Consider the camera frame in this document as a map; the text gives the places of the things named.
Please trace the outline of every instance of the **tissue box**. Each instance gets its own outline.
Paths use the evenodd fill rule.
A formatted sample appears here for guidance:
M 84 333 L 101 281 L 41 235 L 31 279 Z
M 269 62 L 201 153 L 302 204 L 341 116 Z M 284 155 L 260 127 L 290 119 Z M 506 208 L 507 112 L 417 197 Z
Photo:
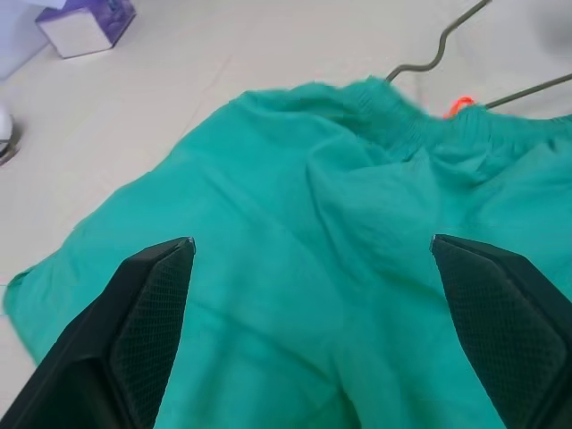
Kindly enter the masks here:
M 134 17 L 129 0 L 68 0 L 62 9 L 45 9 L 36 24 L 70 58 L 111 49 Z

